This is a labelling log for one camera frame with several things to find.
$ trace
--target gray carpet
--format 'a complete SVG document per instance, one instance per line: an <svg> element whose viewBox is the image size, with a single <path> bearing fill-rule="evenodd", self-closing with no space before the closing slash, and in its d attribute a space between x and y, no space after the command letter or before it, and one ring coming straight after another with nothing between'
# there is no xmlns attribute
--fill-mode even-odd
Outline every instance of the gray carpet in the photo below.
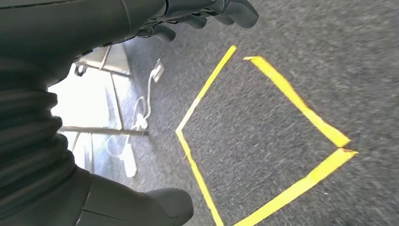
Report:
<svg viewBox="0 0 399 226"><path fill-rule="evenodd" d="M134 138L138 190L175 186L194 199L187 225L213 225L174 133L227 49L238 50L184 128L225 225L306 176L336 147L272 82L242 58L261 55L359 154L259 225L397 225L399 222L399 8L387 0L252 0L246 30L211 19L174 26L177 39L125 44L134 80L153 85L150 137Z"/></svg>

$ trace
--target metal bar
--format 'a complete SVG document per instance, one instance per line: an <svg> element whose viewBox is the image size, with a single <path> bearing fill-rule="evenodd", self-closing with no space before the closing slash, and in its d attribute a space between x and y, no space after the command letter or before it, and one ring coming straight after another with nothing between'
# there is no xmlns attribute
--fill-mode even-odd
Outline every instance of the metal bar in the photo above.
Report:
<svg viewBox="0 0 399 226"><path fill-rule="evenodd" d="M78 139L79 139L80 134L81 134L81 133L78 132L78 133L76 134L75 139L73 140L72 150L71 150L72 153L73 153L73 151L75 150L75 147L76 147L76 144L77 144L77 142L78 142Z"/></svg>
<svg viewBox="0 0 399 226"><path fill-rule="evenodd" d="M76 126L62 126L60 132L78 132L78 133L93 133L106 135L131 135L131 136L147 136L148 132L125 129L108 129L96 127L76 127Z"/></svg>
<svg viewBox="0 0 399 226"><path fill-rule="evenodd" d="M115 101L116 101L116 109L115 109L116 115L118 117L118 121L120 123L120 127L122 129L125 129L125 123L123 121L122 111L120 110L120 102L119 102L119 99L118 99L118 94L116 93L116 86L115 86L115 82L113 80L113 75L111 73L110 73L110 77L111 77L112 89L113 89L113 93L114 93Z"/></svg>
<svg viewBox="0 0 399 226"><path fill-rule="evenodd" d="M104 57L103 57L103 60L101 61L100 67L98 69L102 70L104 68L105 63L107 62L107 58L108 58L108 56L110 54L110 51L111 51L111 47L112 46L108 46L107 47L107 50L105 51L105 54L104 54Z"/></svg>
<svg viewBox="0 0 399 226"><path fill-rule="evenodd" d="M98 67L93 66L93 65L90 65L90 64L87 64L87 63L76 62L75 64L76 64L77 66L85 66L85 67L89 67L89 68L93 68L93 69L97 69L97 70L98 70ZM108 73L113 73L113 74L116 74L116 75L118 75L118 76L122 76L122 77L125 77L125 78L130 78L130 75L129 75L129 74L124 74L124 73L117 72L117 71L113 71L113 70L109 70L109 69L106 69L106 68L101 69L101 71L103 71L103 72L108 72Z"/></svg>
<svg viewBox="0 0 399 226"><path fill-rule="evenodd" d="M94 144L93 144L93 134L90 133L90 151L91 151L91 155L89 155L89 163L90 163L90 173L94 173L95 171L95 167L94 167Z"/></svg>

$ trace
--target yellow tape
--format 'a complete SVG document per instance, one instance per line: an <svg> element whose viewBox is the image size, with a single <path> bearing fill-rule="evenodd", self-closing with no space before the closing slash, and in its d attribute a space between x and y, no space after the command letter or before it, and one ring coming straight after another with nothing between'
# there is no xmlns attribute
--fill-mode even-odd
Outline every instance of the yellow tape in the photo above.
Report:
<svg viewBox="0 0 399 226"><path fill-rule="evenodd" d="M299 97L292 88L291 84L281 75L273 66L261 56L250 56L244 58L250 60L257 66L273 83L284 93L285 96L337 147L344 147L350 140L336 128L324 122L314 111L312 111L305 102Z"/></svg>
<svg viewBox="0 0 399 226"><path fill-rule="evenodd" d="M312 170L305 178L293 184L289 189L283 191L276 198L244 220L238 222L235 226L253 226L259 223L315 186L318 182L326 178L356 154L357 152L355 151L339 148L327 157L319 166Z"/></svg>
<svg viewBox="0 0 399 226"><path fill-rule="evenodd" d="M179 124L179 126L176 129L176 134L177 137L179 138L180 144L183 147L183 150L187 156L188 162L190 163L192 172L194 173L195 179L197 180L197 183L199 185L199 188L204 195L205 202L207 203L209 209L211 210L212 217L216 223L217 226L223 226L223 221L220 218L220 215L216 209L216 206L212 200L212 197L209 193L209 190L207 188L207 185L205 184L204 178L201 175L200 170L198 169L197 164L195 163L194 159L191 156L191 150L190 147L188 146L187 141L185 140L183 136L183 128L188 122L189 118L191 117L192 113L194 112L195 108L198 106L200 103L201 99L204 97L205 93L209 89L209 87L212 85L214 80L216 79L217 75L220 73L224 65L226 65L227 61L231 58L233 53L236 51L237 47L236 46L231 46L227 53L223 56L222 60L219 62L219 64L216 66L215 70L213 73L210 75L208 78L207 82L205 83L204 87L202 87L201 91L195 98L194 102L191 104L190 108L188 109L186 115L184 116L182 122Z"/></svg>
<svg viewBox="0 0 399 226"><path fill-rule="evenodd" d="M220 73L224 65L229 61L230 57L233 55L233 53L236 51L237 47L236 46L231 46L227 53L223 56L222 60L219 62L219 64L216 66L215 70L211 74L211 76L208 78L207 82L205 83L204 87L202 87L201 91L195 98L194 102L188 109L185 117L183 118L182 122L180 125L177 127L176 131L182 131L183 127L186 125L188 119L191 117L192 113L194 112L194 109L198 106L200 103L201 99L204 97L205 93L209 89L209 87L212 85L213 81L216 79L216 76Z"/></svg>
<svg viewBox="0 0 399 226"><path fill-rule="evenodd" d="M209 193L209 190L207 188L207 185L205 184L204 178L202 177L200 170L198 169L197 164L195 161L192 159L191 156L191 150L184 139L183 133L181 131L177 132L177 137L180 140L180 143L182 144L182 147L184 149L184 152L187 155L188 162L191 165L192 172L194 173L195 179L197 180L197 183L199 185L199 188L201 189L202 194L204 195L205 202L207 203L209 209L211 210L212 217L216 223L217 226L223 226L223 221L220 218L219 213L217 212L216 206L212 200L212 197Z"/></svg>

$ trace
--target white cable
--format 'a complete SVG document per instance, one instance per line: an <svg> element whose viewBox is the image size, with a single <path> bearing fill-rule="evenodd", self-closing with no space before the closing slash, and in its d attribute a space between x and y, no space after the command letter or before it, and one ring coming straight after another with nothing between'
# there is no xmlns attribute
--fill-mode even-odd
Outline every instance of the white cable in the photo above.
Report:
<svg viewBox="0 0 399 226"><path fill-rule="evenodd" d="M150 78L148 79L148 88L147 88L147 109L148 109L148 113L144 117L145 120L147 120L148 117L151 114L151 103L150 103L150 98L151 98L151 80L152 80L152 76L150 75Z"/></svg>

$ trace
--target floor marking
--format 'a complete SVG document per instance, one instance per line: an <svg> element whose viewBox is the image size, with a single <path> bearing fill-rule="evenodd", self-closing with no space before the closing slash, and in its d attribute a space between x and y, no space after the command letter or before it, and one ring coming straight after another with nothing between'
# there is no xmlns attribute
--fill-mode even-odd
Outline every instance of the floor marking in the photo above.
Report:
<svg viewBox="0 0 399 226"><path fill-rule="evenodd" d="M176 129L177 137L179 138L180 144L182 145L183 150L184 150L184 152L185 152L185 154L187 156L187 159L188 159L188 161L190 163L192 172L194 173L195 179L197 180L199 188L200 188L202 194L204 195L205 202L207 203L209 209L211 210L212 217L213 217L213 219L214 219L214 221L215 221L217 226L223 226L223 221L220 218L220 215L219 215L219 213L218 213L218 211L216 209L215 203L212 200L212 197L211 197L211 195L209 193L207 185L205 184L204 178L202 177L201 172L198 169L197 164L195 163L194 159L191 156L190 147L188 146L188 143L187 143L187 141L185 140L185 138L183 136L183 128L186 125L188 119L191 117L191 115L194 112L195 108L200 103L201 99L204 97L204 95L207 92L207 90L209 89L209 87L214 82L214 80L217 77L217 75L220 73L220 71L222 70L224 65L226 65L227 61L231 58L231 56L236 51L236 49L237 49L236 46L231 46L229 48L227 53L223 56L222 60L216 66L215 70L213 71L213 73L208 78L208 80L205 83L204 87L201 89L201 91L199 92L199 94L195 98L194 102L192 103L192 105L188 109L188 111L187 111L185 117L183 118L182 122L180 123L180 125Z"/></svg>
<svg viewBox="0 0 399 226"><path fill-rule="evenodd" d="M250 56L244 58L250 60L257 66L274 84L284 93L285 96L337 147L344 147L350 140L336 128L328 125L314 111L312 111L301 97L295 92L291 84L273 66L261 56Z"/></svg>
<svg viewBox="0 0 399 226"><path fill-rule="evenodd" d="M272 213L281 209L283 206L296 199L298 196L311 189L318 182L326 178L337 168L355 156L357 152L338 148L334 153L327 157L319 166L313 169L305 178L293 184L290 188L283 191L276 198L268 202L266 205L249 215L235 226L253 226Z"/></svg>
<svg viewBox="0 0 399 226"><path fill-rule="evenodd" d="M350 142L343 133L336 128L324 122L314 111L312 111L301 97L295 92L294 88L282 74L280 74L273 66L261 56L250 56L244 58L250 60L258 67L280 91L320 130L338 149L327 157L320 165L313 169L305 178L294 183L290 188L280 193L266 205L249 215L235 226L253 226L264 220L274 212L278 211L298 196L302 195L318 182L325 179L336 169L357 154L356 151L347 150L343 147Z"/></svg>

